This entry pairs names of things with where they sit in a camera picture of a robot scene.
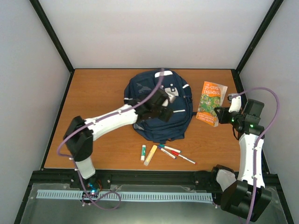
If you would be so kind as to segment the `orange treehouse paperback book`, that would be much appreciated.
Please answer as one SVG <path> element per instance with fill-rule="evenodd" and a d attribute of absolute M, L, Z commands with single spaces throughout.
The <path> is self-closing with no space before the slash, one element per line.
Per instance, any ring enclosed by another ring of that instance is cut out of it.
<path fill-rule="evenodd" d="M 213 127 L 217 127 L 219 120 L 214 109 L 222 106 L 227 89 L 227 86 L 205 81 L 196 118 Z"/>

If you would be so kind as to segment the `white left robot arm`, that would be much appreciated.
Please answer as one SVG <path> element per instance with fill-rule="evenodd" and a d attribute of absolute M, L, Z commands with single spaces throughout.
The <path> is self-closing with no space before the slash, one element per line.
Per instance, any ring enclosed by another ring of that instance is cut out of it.
<path fill-rule="evenodd" d="M 115 129 L 147 119 L 169 121 L 175 98 L 174 94 L 158 89 L 154 94 L 129 99 L 124 106 L 107 114 L 89 119 L 80 116 L 73 118 L 63 137 L 63 144 L 71 153 L 70 159 L 74 161 L 75 169 L 81 174 L 81 183 L 92 188 L 97 182 L 91 159 L 94 141 Z"/>

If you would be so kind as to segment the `navy blue backpack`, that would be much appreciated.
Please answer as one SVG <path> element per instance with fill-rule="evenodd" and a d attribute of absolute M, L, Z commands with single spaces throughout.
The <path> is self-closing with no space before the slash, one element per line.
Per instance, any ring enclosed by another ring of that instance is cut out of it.
<path fill-rule="evenodd" d="M 135 75 L 124 90 L 124 103 L 136 105 L 145 99 L 158 83 L 160 72 L 151 70 Z M 193 117 L 192 90 L 176 72 L 164 71 L 159 90 L 136 108 L 133 129 L 148 141 L 166 143 L 184 139 Z"/>

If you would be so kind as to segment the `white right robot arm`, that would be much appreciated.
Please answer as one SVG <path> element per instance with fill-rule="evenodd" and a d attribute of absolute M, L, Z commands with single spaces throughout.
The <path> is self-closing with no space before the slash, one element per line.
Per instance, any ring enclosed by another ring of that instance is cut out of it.
<path fill-rule="evenodd" d="M 242 109 L 240 96 L 229 97 L 229 107 L 216 107 L 219 123 L 231 124 L 240 146 L 238 175 L 228 167 L 216 165 L 214 180 L 222 190 L 221 209 L 255 222 L 271 201 L 262 174 L 262 147 L 265 128 L 259 125 L 264 103 L 249 99 Z"/>

